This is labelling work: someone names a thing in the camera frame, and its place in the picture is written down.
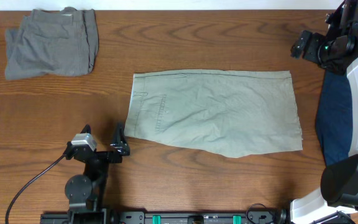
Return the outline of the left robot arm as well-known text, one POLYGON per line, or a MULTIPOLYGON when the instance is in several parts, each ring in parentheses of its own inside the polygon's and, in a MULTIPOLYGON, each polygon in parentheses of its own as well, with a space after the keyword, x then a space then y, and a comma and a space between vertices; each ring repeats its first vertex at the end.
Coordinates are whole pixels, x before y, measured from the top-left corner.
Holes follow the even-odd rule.
POLYGON ((124 156, 130 155, 122 123, 117 123, 110 146, 111 151, 98 151, 88 124, 67 142, 65 158, 85 164, 84 172, 71 177, 65 186, 69 223, 119 223, 117 212, 103 207, 103 198, 109 166, 121 163, 124 156))

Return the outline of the khaki beige shorts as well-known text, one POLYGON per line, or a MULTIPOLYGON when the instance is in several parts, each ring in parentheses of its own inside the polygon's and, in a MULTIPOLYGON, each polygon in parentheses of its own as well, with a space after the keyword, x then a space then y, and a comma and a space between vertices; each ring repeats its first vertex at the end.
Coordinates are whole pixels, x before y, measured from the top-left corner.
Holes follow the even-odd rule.
POLYGON ((125 135, 239 158, 302 150, 288 71, 136 73, 125 135))

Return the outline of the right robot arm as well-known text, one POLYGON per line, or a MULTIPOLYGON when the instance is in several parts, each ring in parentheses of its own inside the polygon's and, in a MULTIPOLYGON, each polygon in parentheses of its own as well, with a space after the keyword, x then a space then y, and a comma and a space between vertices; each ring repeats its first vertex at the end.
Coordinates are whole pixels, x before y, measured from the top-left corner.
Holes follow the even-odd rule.
POLYGON ((358 0, 326 23, 326 34, 304 30, 291 48, 325 71, 316 132, 326 167, 320 186, 291 202, 288 223, 350 223, 358 213, 358 0))

